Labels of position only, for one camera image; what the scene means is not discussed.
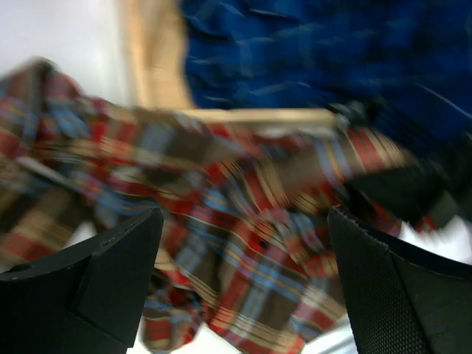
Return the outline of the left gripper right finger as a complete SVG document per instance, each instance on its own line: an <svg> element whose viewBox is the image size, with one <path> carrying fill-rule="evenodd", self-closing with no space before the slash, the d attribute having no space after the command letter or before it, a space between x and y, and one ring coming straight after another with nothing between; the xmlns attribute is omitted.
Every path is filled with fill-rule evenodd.
<svg viewBox="0 0 472 354"><path fill-rule="evenodd" d="M471 266L334 207L328 215L359 353L471 353Z"/></svg>

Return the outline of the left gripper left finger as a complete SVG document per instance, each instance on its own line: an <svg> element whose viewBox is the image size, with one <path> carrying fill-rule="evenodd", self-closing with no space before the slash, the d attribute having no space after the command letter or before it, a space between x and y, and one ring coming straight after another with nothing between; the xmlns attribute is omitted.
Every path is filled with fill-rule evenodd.
<svg viewBox="0 0 472 354"><path fill-rule="evenodd" d="M1 352L126 353L162 234L157 208L1 274Z"/></svg>

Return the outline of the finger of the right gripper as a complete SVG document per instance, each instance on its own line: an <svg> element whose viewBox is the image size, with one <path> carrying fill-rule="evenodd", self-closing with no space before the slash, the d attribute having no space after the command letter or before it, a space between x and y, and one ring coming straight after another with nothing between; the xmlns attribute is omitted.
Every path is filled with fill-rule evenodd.
<svg viewBox="0 0 472 354"><path fill-rule="evenodd" d="M348 186L418 229L441 229L456 216L471 222L471 166L465 162L424 162L358 177Z"/></svg>

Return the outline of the red brown plaid shirt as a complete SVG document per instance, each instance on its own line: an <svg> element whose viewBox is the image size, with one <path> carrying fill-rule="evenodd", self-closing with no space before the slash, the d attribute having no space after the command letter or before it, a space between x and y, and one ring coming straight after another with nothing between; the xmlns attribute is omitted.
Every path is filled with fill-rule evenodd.
<svg viewBox="0 0 472 354"><path fill-rule="evenodd" d="M346 313L329 209L353 207L349 180L416 163L370 128L265 137L123 108L35 60L1 79L1 265L158 207L146 346L178 349L206 324L243 353L300 353Z"/></svg>

